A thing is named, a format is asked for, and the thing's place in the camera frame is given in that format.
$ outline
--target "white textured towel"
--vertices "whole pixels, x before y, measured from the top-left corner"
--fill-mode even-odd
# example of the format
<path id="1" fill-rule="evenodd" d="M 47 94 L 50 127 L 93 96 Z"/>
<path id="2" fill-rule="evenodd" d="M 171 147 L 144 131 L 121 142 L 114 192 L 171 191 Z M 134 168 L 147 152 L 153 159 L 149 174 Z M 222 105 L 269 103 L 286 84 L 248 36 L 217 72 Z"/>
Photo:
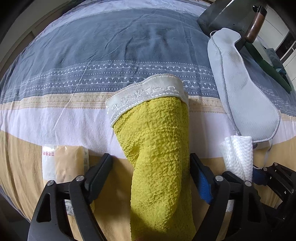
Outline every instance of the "white textured towel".
<path id="1" fill-rule="evenodd" d="M 230 136 L 220 144 L 227 171 L 231 171 L 243 181 L 252 182 L 253 145 L 252 137 Z M 233 200 L 228 201 L 226 212 L 233 209 Z"/>

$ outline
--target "metal screw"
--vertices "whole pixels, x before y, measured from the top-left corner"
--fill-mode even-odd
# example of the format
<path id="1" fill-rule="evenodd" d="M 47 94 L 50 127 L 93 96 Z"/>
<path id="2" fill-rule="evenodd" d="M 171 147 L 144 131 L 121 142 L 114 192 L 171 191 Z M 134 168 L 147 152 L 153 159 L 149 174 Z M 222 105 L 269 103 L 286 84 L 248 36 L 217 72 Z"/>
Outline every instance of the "metal screw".
<path id="1" fill-rule="evenodd" d="M 245 183 L 245 185 L 248 186 L 248 187 L 252 186 L 252 183 L 251 183 L 250 181 L 245 181 L 244 183 Z"/>
<path id="2" fill-rule="evenodd" d="M 222 182 L 224 180 L 224 178 L 222 176 L 215 176 L 215 179 L 218 181 L 218 182 Z"/>
<path id="3" fill-rule="evenodd" d="M 54 180 L 50 180 L 50 181 L 47 182 L 46 185 L 47 185 L 47 186 L 51 186 L 51 185 L 53 185 L 53 184 L 54 184 Z"/>
<path id="4" fill-rule="evenodd" d="M 82 175 L 76 177 L 76 181 L 77 181 L 77 182 L 80 182 L 80 181 L 82 181 L 83 179 L 84 179 L 84 176 L 82 176 Z"/>

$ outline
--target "yellow towel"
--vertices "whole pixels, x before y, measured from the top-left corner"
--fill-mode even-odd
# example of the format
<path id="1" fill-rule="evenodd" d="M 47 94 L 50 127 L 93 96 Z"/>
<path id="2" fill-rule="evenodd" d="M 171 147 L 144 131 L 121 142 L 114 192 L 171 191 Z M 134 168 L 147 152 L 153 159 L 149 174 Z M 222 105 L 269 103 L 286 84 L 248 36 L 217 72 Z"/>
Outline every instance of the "yellow towel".
<path id="1" fill-rule="evenodd" d="M 192 240 L 188 107 L 179 98 L 145 101 L 113 125 L 134 166 L 132 240 Z"/>

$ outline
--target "green cloth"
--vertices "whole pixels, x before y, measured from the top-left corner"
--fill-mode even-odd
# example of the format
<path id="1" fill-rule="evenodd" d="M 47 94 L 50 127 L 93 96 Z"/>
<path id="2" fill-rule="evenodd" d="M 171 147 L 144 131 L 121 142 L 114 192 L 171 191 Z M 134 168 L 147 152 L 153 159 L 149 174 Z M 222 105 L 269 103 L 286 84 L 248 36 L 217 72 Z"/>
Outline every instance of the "green cloth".
<path id="1" fill-rule="evenodd" d="M 253 57 L 253 59 L 256 61 L 256 63 L 261 67 L 261 69 L 267 73 L 270 77 L 272 77 L 276 82 L 278 82 L 281 87 L 285 89 L 288 93 L 292 91 L 292 88 L 290 85 L 284 80 L 284 78 L 272 67 L 269 63 L 267 63 L 260 53 L 257 51 L 257 49 L 254 47 L 253 44 L 250 44 L 248 42 L 245 43 L 245 47 L 250 53 L 250 55 Z"/>

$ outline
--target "black bracket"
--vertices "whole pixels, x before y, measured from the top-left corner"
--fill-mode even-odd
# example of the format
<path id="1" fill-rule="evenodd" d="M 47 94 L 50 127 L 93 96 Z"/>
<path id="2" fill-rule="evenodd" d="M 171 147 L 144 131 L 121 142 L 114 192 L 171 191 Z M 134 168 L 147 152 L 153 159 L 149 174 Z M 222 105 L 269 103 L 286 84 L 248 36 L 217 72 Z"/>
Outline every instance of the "black bracket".
<path id="1" fill-rule="evenodd" d="M 272 227 L 270 240 L 295 240 L 296 172 L 276 162 L 254 172 L 257 177 L 254 182 L 269 186 L 282 200 L 277 208 L 263 205 L 268 223 Z"/>
<path id="2" fill-rule="evenodd" d="M 85 176 L 72 182 L 56 184 L 53 180 L 45 186 L 31 221 L 28 241 L 75 240 L 69 225 L 64 200 L 71 200 L 76 222 L 84 241 L 106 241 L 89 204 L 98 197 L 112 168 L 113 160 L 104 154 Z"/>
<path id="3" fill-rule="evenodd" d="M 209 206 L 206 216 L 194 236 L 194 241 L 215 241 L 221 229 L 228 200 L 234 201 L 230 224 L 225 241 L 262 241 L 270 233 L 270 227 L 260 203 L 260 197 L 256 189 L 249 181 L 244 182 L 231 172 L 224 172 L 222 176 L 214 176 L 212 171 L 205 167 L 196 154 L 190 155 L 190 172 L 199 193 L 201 190 L 199 176 L 203 180 L 202 186 L 209 185 L 213 200 Z"/>

